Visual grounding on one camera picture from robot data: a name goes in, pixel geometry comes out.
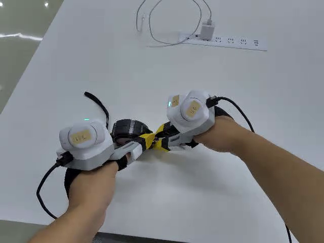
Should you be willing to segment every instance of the power adapter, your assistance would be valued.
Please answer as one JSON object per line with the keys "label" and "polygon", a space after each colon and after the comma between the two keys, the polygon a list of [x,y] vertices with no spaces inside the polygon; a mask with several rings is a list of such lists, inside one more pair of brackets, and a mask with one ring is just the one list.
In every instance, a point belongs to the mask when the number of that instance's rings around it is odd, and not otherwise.
{"label": "power adapter", "polygon": [[207,22],[203,22],[201,26],[201,31],[199,35],[199,39],[203,41],[210,41],[213,37],[215,30],[215,25],[211,19],[207,20]]}

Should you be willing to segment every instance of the electrical outlet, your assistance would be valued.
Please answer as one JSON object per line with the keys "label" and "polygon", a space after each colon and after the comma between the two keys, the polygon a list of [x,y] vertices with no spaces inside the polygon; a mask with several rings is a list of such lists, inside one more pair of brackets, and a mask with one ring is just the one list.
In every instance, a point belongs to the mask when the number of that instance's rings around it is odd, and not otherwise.
{"label": "electrical outlet", "polygon": [[232,38],[232,37],[227,38],[227,43],[234,44],[234,38]]}
{"label": "electrical outlet", "polygon": [[201,40],[198,34],[191,37],[188,36],[190,35],[187,33],[180,33],[179,41],[187,38],[187,40],[183,42],[184,44],[267,51],[266,41],[260,38],[214,35],[211,40]]}

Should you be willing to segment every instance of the hand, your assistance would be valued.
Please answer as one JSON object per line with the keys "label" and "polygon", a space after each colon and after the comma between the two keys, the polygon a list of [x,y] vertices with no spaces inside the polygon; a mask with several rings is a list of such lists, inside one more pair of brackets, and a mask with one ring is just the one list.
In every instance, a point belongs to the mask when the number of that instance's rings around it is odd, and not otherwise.
{"label": "hand", "polygon": [[207,132],[195,136],[194,140],[217,152],[235,154],[249,133],[249,130],[241,127],[233,119],[218,116],[215,118],[215,124]]}
{"label": "hand", "polygon": [[112,200],[117,171],[117,163],[112,162],[93,171],[81,172],[71,184],[68,210],[82,206],[104,214]]}

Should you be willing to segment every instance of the white cable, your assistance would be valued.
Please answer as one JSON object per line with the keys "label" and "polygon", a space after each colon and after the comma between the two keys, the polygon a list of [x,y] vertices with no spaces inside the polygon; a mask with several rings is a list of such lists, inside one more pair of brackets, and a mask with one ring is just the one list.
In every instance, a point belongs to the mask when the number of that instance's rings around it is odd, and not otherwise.
{"label": "white cable", "polygon": [[146,0],[144,0],[144,1],[141,3],[141,5],[138,7],[137,12],[136,12],[136,30],[137,30],[138,32],[141,32],[141,31],[142,31],[142,29],[141,29],[141,30],[138,29],[138,13],[140,12],[140,10],[141,10],[141,8],[142,8],[142,6],[143,6],[143,4],[144,4],[145,2],[146,2]]}
{"label": "white cable", "polygon": [[212,10],[211,10],[211,8],[209,7],[209,5],[208,5],[208,3],[206,3],[206,1],[205,0],[202,0],[205,4],[206,4],[206,6],[207,6],[207,8],[208,8],[208,10],[209,10],[209,19],[211,20],[212,19]]}
{"label": "white cable", "polygon": [[148,17],[148,26],[149,26],[149,30],[150,30],[150,35],[151,35],[151,37],[153,38],[153,40],[155,40],[156,42],[159,42],[159,43],[165,44],[165,45],[162,45],[162,46],[150,46],[150,47],[169,47],[169,46],[176,46],[176,45],[179,45],[179,44],[184,43],[188,38],[192,37],[192,36],[196,33],[196,31],[198,30],[198,28],[199,28],[199,26],[200,26],[201,18],[202,18],[202,16],[203,16],[203,13],[202,13],[202,11],[201,11],[201,7],[200,7],[200,5],[199,5],[195,0],[192,0],[192,1],[193,1],[193,2],[198,6],[198,8],[199,8],[199,12],[200,12],[199,22],[198,22],[198,24],[197,24],[196,29],[193,31],[192,34],[190,34],[188,37],[186,37],[184,40],[182,40],[182,41],[180,41],[180,42],[177,42],[177,43],[162,42],[162,41],[160,41],[160,40],[158,40],[158,39],[156,39],[156,38],[154,37],[153,32],[152,32],[152,27],[151,27],[151,15],[152,15],[152,12],[153,12],[154,9],[157,7],[157,5],[159,5],[162,1],[163,1],[163,0],[159,0],[159,1],[157,2],[157,4],[155,4],[155,6],[152,8],[152,10],[151,10],[151,12],[150,12],[150,14],[149,14],[149,17]]}

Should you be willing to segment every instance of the yellow strap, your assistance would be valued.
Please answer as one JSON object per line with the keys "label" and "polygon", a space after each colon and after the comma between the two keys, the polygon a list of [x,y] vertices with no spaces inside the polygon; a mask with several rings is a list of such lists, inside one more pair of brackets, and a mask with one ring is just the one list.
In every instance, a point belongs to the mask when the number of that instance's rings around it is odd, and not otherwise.
{"label": "yellow strap", "polygon": [[163,132],[163,129],[164,129],[164,124],[162,124],[156,131],[156,133],[160,133],[160,132]]}
{"label": "yellow strap", "polygon": [[162,148],[162,140],[158,140],[152,149],[156,149],[156,150],[161,150],[161,151],[164,151],[164,152],[169,152],[167,149],[165,148]]}
{"label": "yellow strap", "polygon": [[140,138],[145,139],[146,149],[148,149],[154,141],[155,133],[146,133],[140,136]]}

